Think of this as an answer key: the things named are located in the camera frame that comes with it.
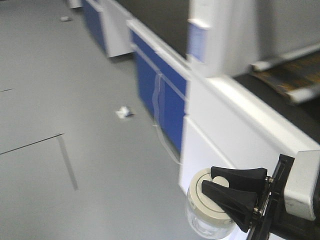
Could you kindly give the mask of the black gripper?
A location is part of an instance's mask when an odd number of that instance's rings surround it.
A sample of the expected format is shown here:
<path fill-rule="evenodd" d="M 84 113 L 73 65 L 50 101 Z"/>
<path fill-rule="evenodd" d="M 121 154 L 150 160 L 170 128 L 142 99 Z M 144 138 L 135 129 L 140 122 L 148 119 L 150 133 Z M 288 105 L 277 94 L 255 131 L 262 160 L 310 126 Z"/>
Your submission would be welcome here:
<path fill-rule="evenodd" d="M 318 240 L 320 238 L 320 173 L 314 196 L 316 219 L 310 221 L 286 212 L 284 189 L 294 159 L 282 154 L 279 156 L 263 215 L 253 224 L 247 239 L 268 240 L 271 235 L 284 240 Z M 229 188 L 203 180 L 201 192 L 224 210 L 243 232 L 247 232 L 258 200 L 257 193 L 250 191 L 264 189 L 267 173 L 268 170 L 263 167 L 230 169 L 212 166 L 211 178 L 225 178 L 229 182 Z"/>

